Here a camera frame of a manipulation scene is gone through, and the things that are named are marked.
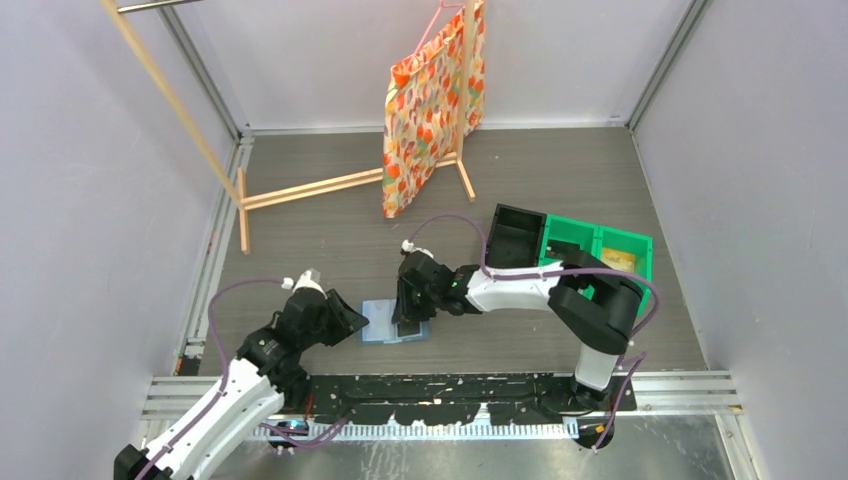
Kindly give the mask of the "dark credit card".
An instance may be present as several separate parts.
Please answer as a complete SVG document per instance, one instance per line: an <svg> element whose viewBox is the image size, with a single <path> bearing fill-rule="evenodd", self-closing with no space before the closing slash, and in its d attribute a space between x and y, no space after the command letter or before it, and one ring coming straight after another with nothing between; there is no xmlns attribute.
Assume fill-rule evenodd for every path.
<svg viewBox="0 0 848 480"><path fill-rule="evenodd" d="M426 322L400 322L396 325L399 339L423 337L428 327Z"/></svg>

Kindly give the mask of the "blue leather card holder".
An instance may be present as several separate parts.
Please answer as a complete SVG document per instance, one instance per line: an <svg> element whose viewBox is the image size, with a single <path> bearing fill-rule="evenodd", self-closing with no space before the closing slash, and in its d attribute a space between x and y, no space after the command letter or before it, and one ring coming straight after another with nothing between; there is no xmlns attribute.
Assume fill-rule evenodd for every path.
<svg viewBox="0 0 848 480"><path fill-rule="evenodd" d="M360 313L369 320L369 325L360 331L363 345L390 345L404 342L423 341L429 338L429 324L423 337L399 339L396 325L392 323L395 299L366 300L361 303Z"/></svg>

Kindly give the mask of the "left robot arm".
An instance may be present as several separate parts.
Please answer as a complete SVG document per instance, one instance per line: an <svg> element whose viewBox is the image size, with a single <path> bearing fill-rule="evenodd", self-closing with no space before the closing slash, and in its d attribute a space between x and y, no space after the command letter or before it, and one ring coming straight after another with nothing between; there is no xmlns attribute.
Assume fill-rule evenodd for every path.
<svg viewBox="0 0 848 480"><path fill-rule="evenodd" d="M335 290L296 289L249 334L221 377L174 425L116 456L116 479L207 479L261 422L298 412L309 380L300 364L316 344L335 346L369 323Z"/></svg>

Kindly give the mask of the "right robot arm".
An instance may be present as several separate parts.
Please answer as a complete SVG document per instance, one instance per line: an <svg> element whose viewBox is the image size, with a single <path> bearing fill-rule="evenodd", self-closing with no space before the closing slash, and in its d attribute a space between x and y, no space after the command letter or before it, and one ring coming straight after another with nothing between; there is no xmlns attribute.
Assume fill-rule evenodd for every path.
<svg viewBox="0 0 848 480"><path fill-rule="evenodd" d="M439 312L550 311L581 343L570 385L574 403L591 411L610 398L613 371L629 347L643 301L636 274L582 250L558 263L520 268L451 269L411 243L402 256L393 323L427 322Z"/></svg>

